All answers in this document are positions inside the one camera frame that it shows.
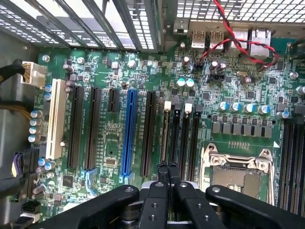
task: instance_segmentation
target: motherboard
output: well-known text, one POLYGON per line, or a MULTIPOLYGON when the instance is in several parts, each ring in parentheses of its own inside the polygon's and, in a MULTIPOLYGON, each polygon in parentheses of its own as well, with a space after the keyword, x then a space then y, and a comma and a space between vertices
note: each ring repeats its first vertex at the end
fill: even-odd
POLYGON ((202 52, 183 43, 166 54, 41 49, 46 86, 29 141, 42 157, 43 192, 32 197, 42 220, 122 184, 140 189, 161 161, 202 191, 285 199, 284 122, 302 109, 305 64, 274 38, 280 60, 262 71, 217 53, 196 67, 202 52))

